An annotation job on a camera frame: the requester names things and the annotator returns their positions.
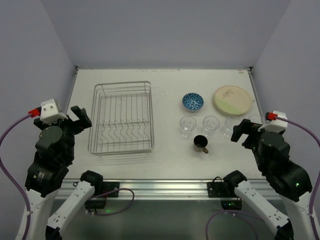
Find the clear glass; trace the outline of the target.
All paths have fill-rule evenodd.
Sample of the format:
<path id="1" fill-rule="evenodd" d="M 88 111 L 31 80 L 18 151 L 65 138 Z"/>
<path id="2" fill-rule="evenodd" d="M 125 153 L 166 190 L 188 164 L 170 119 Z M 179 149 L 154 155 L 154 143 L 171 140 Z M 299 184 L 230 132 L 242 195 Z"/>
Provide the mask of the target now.
<path id="1" fill-rule="evenodd" d="M 257 123 L 257 124 L 261 124 L 263 125 L 265 123 L 265 119 L 257 114 L 252 114 L 248 117 L 248 119 L 252 122 L 252 123 Z"/>
<path id="2" fill-rule="evenodd" d="M 237 116 L 229 116 L 225 119 L 221 132 L 226 137 L 231 137 L 233 134 L 234 126 L 241 123 L 242 118 Z"/>
<path id="3" fill-rule="evenodd" d="M 220 121 L 217 117 L 213 115 L 208 115 L 203 119 L 202 122 L 202 132 L 208 137 L 212 136 L 220 127 Z"/>
<path id="4" fill-rule="evenodd" d="M 184 116 L 180 119 L 180 133 L 183 137 L 188 137 L 197 127 L 197 121 L 192 116 Z"/>

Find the green plate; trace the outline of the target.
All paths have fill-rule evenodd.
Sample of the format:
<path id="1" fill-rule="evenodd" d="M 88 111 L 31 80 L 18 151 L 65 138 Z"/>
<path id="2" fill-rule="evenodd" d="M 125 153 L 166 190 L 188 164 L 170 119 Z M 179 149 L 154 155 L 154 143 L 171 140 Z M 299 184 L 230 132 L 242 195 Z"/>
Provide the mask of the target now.
<path id="1" fill-rule="evenodd" d="M 218 88 L 212 97 L 212 104 L 224 116 L 239 117 L 250 111 L 253 99 L 243 88 L 224 85 Z"/>

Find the brown ceramic mug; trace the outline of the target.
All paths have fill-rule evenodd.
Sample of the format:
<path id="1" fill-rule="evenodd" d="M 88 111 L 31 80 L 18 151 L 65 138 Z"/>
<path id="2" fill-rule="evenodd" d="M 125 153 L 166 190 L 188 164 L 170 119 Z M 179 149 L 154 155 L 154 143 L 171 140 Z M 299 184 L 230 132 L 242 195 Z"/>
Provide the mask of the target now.
<path id="1" fill-rule="evenodd" d="M 209 151 L 207 149 L 208 139 L 204 135 L 197 135 L 193 139 L 193 149 L 196 152 L 203 152 L 208 154 Z"/>

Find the blue patterned bowl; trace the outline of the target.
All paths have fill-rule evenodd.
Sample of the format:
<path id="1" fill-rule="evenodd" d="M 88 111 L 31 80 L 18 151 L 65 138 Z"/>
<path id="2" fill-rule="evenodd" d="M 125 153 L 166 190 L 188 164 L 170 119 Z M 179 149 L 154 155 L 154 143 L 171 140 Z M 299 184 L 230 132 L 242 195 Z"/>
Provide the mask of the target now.
<path id="1" fill-rule="evenodd" d="M 204 99 L 195 92 L 190 92 L 182 97 L 182 105 L 190 112 L 200 110 L 204 105 Z"/>

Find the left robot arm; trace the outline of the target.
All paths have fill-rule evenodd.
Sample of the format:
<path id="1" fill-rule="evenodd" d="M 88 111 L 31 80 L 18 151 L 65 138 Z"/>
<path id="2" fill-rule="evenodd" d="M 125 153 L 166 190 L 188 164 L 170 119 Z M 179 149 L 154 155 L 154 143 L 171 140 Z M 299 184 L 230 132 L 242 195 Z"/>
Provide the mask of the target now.
<path id="1" fill-rule="evenodd" d="M 74 192 L 54 214 L 50 214 L 68 167 L 75 158 L 75 135 L 92 126 L 84 108 L 73 106 L 71 111 L 77 120 L 58 112 L 52 105 L 38 107 L 28 113 L 41 132 L 22 192 L 26 203 L 16 236 L 18 240 L 62 239 L 63 231 L 76 212 L 103 188 L 103 176 L 87 170 L 81 175 Z"/>

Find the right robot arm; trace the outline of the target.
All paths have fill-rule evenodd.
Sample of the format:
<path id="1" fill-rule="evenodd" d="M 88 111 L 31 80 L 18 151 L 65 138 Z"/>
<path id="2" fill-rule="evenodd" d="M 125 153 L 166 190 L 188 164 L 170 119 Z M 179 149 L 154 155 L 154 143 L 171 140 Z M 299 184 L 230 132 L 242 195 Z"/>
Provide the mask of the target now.
<path id="1" fill-rule="evenodd" d="M 276 240 L 318 240 L 320 224 L 314 212 L 316 188 L 307 171 L 290 160 L 290 145 L 285 141 L 285 127 L 275 131 L 243 119 L 233 127 L 232 142 L 247 135 L 242 146 L 252 151 L 258 170 L 281 197 L 286 214 L 260 195 L 247 178 L 235 170 L 223 178 L 229 191 L 258 214 Z"/>

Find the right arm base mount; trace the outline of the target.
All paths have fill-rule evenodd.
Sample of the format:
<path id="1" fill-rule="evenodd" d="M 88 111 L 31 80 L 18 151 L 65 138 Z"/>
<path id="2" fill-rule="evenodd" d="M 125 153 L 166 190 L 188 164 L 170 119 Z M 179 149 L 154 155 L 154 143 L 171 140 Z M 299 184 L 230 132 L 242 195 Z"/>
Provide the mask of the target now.
<path id="1" fill-rule="evenodd" d="M 231 186 L 217 176 L 212 181 L 207 182 L 207 195 L 209 198 L 219 199 L 223 210 L 241 210 L 243 207 L 242 199 L 236 196 Z"/>

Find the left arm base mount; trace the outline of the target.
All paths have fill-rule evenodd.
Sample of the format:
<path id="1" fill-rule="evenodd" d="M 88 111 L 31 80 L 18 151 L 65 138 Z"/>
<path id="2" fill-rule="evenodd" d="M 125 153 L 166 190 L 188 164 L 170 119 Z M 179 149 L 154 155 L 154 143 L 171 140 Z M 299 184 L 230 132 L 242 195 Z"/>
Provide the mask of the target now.
<path id="1" fill-rule="evenodd" d="M 113 192 L 106 194 L 108 192 L 114 191 L 120 188 L 120 183 L 118 181 L 104 181 L 102 188 L 93 194 L 84 204 L 87 211 L 93 211 L 97 213 L 97 210 L 102 210 L 107 205 L 108 198 L 117 198 L 119 193 Z"/>

